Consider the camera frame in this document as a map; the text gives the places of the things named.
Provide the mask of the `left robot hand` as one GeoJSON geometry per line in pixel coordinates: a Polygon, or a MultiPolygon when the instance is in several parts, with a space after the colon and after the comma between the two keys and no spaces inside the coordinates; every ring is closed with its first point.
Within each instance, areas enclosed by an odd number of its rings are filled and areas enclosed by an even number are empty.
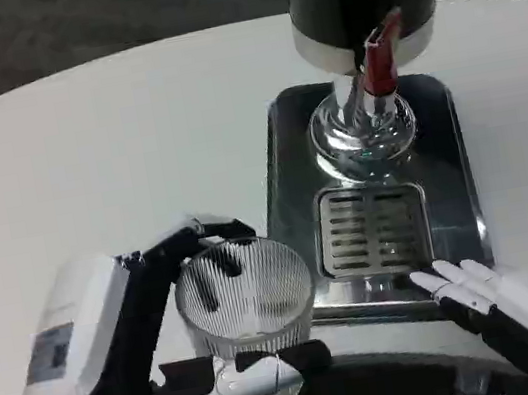
{"type": "Polygon", "coordinates": [[[332,355],[309,336],[313,275],[231,217],[193,216],[147,250],[64,263],[23,395],[298,395],[332,355]]]}

